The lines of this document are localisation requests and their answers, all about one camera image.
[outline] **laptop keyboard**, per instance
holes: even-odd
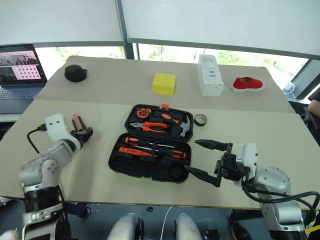
[[[42,87],[0,88],[0,99],[33,99]]]

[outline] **window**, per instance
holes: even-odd
[[[139,44],[141,60],[197,63],[199,55],[216,57],[220,65],[266,67],[276,84],[283,89],[308,61],[306,58],[264,53],[217,50],[196,47]]]
[[[125,58],[122,46],[37,47],[35,50],[47,79],[51,78],[70,56]]]

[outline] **yellow sponge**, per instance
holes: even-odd
[[[172,96],[175,92],[176,78],[176,75],[157,72],[153,79],[152,92]]]

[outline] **person's arm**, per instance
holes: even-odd
[[[318,88],[308,99],[311,100],[308,111],[320,118],[320,88]]]

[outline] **laptop screen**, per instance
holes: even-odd
[[[0,85],[44,85],[46,75],[32,44],[0,46]]]

